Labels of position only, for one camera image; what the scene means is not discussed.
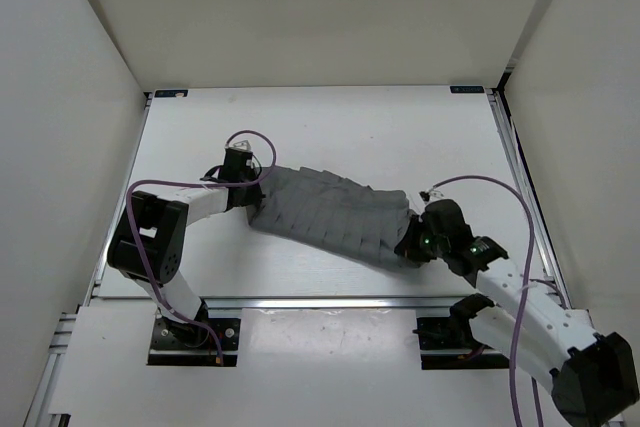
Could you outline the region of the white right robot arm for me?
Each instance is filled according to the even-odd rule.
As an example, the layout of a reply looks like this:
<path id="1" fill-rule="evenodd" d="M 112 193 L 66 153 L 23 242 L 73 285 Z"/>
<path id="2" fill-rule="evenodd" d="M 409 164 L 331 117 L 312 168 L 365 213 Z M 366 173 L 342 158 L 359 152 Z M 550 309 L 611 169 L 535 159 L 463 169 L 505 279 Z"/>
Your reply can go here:
<path id="1" fill-rule="evenodd" d="M 443 261 L 476 290 L 440 324 L 419 320 L 415 332 L 428 348 L 499 352 L 550 394 L 572 426 L 602 426 L 638 402 L 629 343 L 597 332 L 525 280 L 502 246 L 473 234 L 456 202 L 430 202 L 411 214 L 397 249 L 411 261 Z"/>

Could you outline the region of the grey pleated skirt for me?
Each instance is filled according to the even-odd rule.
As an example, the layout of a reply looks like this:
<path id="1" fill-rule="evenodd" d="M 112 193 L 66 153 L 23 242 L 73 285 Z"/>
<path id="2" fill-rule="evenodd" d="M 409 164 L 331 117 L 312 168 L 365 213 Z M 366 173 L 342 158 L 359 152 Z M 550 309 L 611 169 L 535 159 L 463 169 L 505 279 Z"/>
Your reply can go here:
<path id="1" fill-rule="evenodd" d="M 375 190 L 329 171 L 277 166 L 247 209 L 251 228 L 386 269 L 429 257 L 407 245 L 416 217 L 402 190 Z"/>

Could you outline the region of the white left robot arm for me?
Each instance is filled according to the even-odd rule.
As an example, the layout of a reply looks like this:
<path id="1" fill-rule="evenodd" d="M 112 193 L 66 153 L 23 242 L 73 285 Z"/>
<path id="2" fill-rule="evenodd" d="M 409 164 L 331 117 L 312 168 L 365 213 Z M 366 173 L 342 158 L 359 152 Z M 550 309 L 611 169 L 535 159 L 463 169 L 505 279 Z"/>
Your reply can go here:
<path id="1" fill-rule="evenodd" d="M 206 342 L 212 328 L 205 302 L 179 273 L 187 227 L 238 207 L 257 206 L 261 168 L 246 141 L 225 147 L 223 164 L 204 185 L 163 195 L 131 188 L 107 253 L 107 263 L 156 302 L 165 328 L 188 347 Z"/>

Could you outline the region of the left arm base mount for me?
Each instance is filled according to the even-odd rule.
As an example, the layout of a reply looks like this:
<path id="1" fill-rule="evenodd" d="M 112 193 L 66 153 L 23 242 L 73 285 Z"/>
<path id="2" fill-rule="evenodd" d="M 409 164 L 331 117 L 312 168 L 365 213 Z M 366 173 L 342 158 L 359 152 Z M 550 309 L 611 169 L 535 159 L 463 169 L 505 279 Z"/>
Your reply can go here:
<path id="1" fill-rule="evenodd" d="M 205 319 L 204 310 L 200 309 L 198 321 L 208 322 L 218 338 L 220 350 L 208 330 L 170 320 L 157 312 L 147 364 L 171 367 L 236 367 L 241 319 L 211 315 Z"/>

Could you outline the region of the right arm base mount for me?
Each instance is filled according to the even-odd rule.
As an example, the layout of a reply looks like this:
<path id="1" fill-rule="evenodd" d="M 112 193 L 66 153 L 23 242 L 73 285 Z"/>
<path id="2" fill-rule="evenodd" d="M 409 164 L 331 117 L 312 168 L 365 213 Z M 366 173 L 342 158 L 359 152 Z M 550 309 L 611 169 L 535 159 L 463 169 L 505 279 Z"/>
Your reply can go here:
<path id="1" fill-rule="evenodd" d="M 495 303 L 482 294 L 456 302 L 445 317 L 416 319 L 413 334 L 418 337 L 423 371 L 507 369 L 509 360 L 471 333 L 470 321 Z"/>

